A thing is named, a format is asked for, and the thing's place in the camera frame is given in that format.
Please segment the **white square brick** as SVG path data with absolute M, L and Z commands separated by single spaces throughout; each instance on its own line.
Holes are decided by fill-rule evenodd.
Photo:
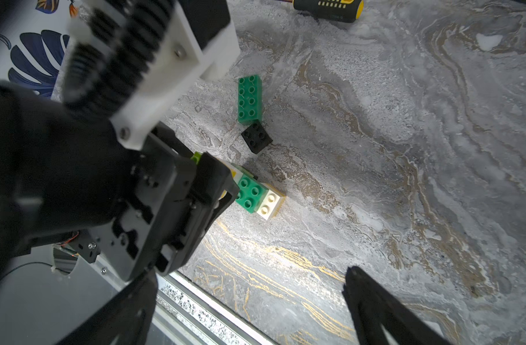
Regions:
M 267 192 L 262 199 L 261 205 L 257 209 L 257 214 L 265 221 L 268 221 L 277 214 L 286 198 L 286 195 L 268 183 L 263 183 L 263 186 L 267 189 Z
M 238 181 L 241 180 L 241 178 L 243 178 L 244 176 L 244 172 L 239 169 L 238 167 L 236 167 L 234 164 L 232 163 L 229 163 L 229 162 L 224 162 L 224 164 L 229 168 L 229 170 L 231 171 L 231 174 L 232 174 L 232 177 L 233 177 L 233 180 L 237 183 Z

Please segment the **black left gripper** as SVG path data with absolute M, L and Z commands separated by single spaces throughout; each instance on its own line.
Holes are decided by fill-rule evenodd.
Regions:
M 167 125 L 146 138 L 131 171 L 132 187 L 116 217 L 89 233 L 125 282 L 154 268 L 167 275 L 192 256 L 212 223 L 236 200 L 231 170 L 193 153 Z

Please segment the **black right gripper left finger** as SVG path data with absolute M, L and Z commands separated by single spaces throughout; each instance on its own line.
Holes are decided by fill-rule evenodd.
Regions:
M 144 271 L 59 344 L 145 344 L 156 307 L 158 282 Z

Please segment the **lime green brick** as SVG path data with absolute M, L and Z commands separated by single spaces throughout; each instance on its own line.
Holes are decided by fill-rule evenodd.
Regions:
M 202 157 L 202 152 L 195 152 L 193 156 L 191 157 L 191 160 L 195 161 L 196 164 L 200 162 L 200 159 Z

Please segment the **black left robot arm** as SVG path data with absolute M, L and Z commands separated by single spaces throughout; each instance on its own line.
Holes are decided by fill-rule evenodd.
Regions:
M 0 83 L 0 282 L 12 258 L 75 233 L 88 233 L 126 282 L 173 272 L 238 192 L 221 161 L 191 160 L 164 125 L 129 150 L 109 121 L 79 122 Z

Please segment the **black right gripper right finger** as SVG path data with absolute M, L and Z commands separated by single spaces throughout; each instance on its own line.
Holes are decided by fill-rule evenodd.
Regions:
M 346 271 L 342 291 L 360 344 L 448 344 L 360 267 Z

